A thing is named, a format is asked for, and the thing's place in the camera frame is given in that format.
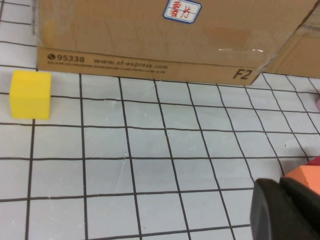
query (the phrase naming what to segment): white mat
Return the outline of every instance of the white mat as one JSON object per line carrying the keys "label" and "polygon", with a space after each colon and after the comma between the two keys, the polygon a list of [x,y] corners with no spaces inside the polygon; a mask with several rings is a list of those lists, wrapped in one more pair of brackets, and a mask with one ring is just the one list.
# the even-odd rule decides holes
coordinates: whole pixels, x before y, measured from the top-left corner
{"label": "white mat", "polygon": [[250,240],[257,178],[320,155],[320,80],[250,87],[52,73],[49,121],[11,118],[36,70],[27,0],[0,15],[0,239]]}

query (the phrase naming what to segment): black plastic part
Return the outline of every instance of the black plastic part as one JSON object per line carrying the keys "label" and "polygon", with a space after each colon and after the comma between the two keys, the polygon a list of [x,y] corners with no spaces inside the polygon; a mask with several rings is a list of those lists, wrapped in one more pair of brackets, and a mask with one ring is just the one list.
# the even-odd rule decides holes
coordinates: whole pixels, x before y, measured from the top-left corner
{"label": "black plastic part", "polygon": [[283,178],[280,184],[256,180],[250,214],[253,240],[320,240],[319,203],[319,195],[293,179]]}

